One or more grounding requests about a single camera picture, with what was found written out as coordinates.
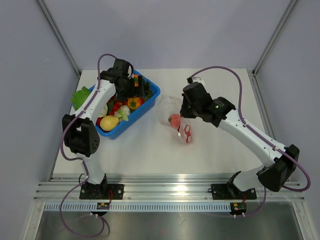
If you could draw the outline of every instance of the white wall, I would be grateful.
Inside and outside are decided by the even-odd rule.
[[[76,62],[101,53],[137,69],[252,69],[289,0],[46,0]]]
[[[258,81],[277,139],[300,148],[299,162],[309,172],[305,193],[320,230],[320,2],[300,1],[277,41]],[[304,181],[298,170],[295,178]]]
[[[77,79],[34,1],[0,2],[0,238],[22,235]]]

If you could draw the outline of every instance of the black mounting plate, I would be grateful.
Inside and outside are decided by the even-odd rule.
[[[109,191],[112,191],[112,200],[122,200],[124,196],[124,184],[107,184],[106,193],[102,197],[96,197],[92,194],[88,194],[85,190],[85,185],[81,186],[79,198],[82,200],[109,200]]]
[[[255,200],[257,199],[256,190],[254,188],[247,191],[239,191],[235,197],[232,197],[228,191],[226,183],[211,184],[211,188],[208,189],[209,193],[212,193],[213,200]]]

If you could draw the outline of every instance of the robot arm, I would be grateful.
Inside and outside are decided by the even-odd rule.
[[[73,115],[66,114],[62,119],[63,131],[68,128],[64,144],[76,154],[77,159],[84,161],[83,168],[88,173],[89,184],[100,185],[105,178],[99,159],[94,154],[100,144],[95,123],[101,109],[115,94],[116,99],[121,101],[144,97],[143,77],[138,77],[138,86],[135,86],[133,71],[129,62],[116,59],[112,68],[100,73],[101,80],[98,80],[82,106]]]
[[[238,191],[245,192],[251,188],[264,186],[271,191],[278,192],[296,166],[286,156],[258,137],[247,125],[250,125],[266,140],[272,142],[276,149],[284,151],[296,161],[299,149],[294,145],[286,147],[271,139],[248,121],[243,124],[239,111],[231,102],[223,97],[212,99],[203,84],[199,82],[192,82],[183,89],[181,116],[184,118],[200,117],[204,122],[221,128],[243,143],[262,162],[261,167],[247,172],[235,173],[227,183],[228,191],[234,196]]]

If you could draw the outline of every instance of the white tabletop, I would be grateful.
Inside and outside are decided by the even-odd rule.
[[[161,95],[182,98],[186,78],[198,69],[141,69],[146,78],[161,89]],[[263,123],[252,90],[247,70],[233,69],[243,84],[242,113],[256,127]],[[222,69],[207,70],[199,74],[211,97],[224,97],[238,106],[239,85],[233,74]],[[77,89],[87,88],[97,81],[96,70],[82,72]],[[124,175],[143,174],[223,174],[247,171],[261,165],[258,158],[237,139],[203,122],[192,119],[193,143],[184,145],[171,137],[166,127],[155,118],[156,105],[124,131],[117,139],[100,136],[100,146],[95,153],[105,173]],[[69,157],[74,154],[64,146]],[[58,154],[54,174],[80,174],[78,161],[66,161]]]

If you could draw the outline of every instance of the red fruit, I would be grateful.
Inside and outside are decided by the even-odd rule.
[[[174,113],[168,119],[170,126],[174,129],[178,129],[181,125],[181,116],[180,114]]]
[[[119,110],[121,106],[117,105],[117,104],[114,104],[113,107],[112,107],[112,112],[116,112]]]
[[[98,117],[97,120],[96,120],[96,125],[98,125],[100,127],[100,122],[101,122],[101,119],[103,119],[103,117]]]
[[[123,105],[122,101],[115,101],[114,105],[118,105],[119,108]]]

